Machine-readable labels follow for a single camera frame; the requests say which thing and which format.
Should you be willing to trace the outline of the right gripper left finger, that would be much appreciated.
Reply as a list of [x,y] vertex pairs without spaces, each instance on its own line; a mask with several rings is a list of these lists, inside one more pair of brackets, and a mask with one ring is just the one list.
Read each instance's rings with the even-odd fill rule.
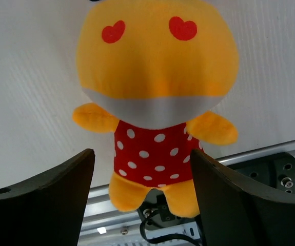
[[77,245],[94,172],[86,149],[0,189],[0,245]]

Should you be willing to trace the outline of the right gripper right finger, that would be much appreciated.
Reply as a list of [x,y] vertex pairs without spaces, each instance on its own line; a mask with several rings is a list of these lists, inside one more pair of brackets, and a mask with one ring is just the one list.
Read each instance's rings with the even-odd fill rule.
[[190,154],[203,245],[295,245],[295,194],[195,149]]

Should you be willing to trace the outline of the yellow dotted plush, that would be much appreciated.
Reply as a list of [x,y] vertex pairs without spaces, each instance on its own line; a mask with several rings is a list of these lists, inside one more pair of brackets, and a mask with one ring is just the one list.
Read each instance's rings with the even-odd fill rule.
[[191,151],[238,138],[211,110],[239,69],[219,11],[206,1],[98,1],[83,23],[76,61],[90,102],[73,120],[114,136],[113,205],[137,210],[157,189],[173,215],[196,217]]

